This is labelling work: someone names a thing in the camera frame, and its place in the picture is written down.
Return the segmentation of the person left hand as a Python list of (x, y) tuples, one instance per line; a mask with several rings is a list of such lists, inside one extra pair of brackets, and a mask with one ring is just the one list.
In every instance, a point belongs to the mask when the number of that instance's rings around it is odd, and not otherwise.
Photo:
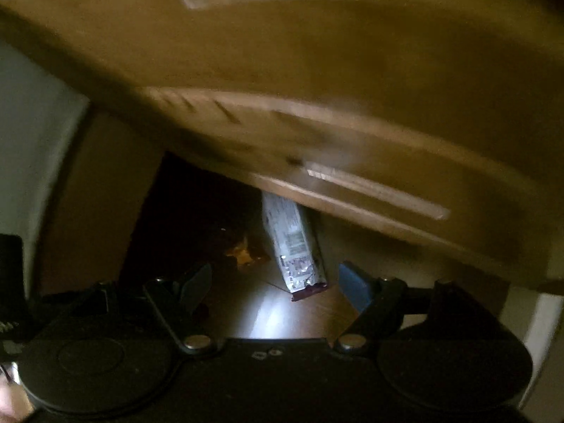
[(23, 422), (31, 413), (33, 407), (23, 388), (15, 382), (1, 376), (0, 388), (0, 419), (1, 423)]

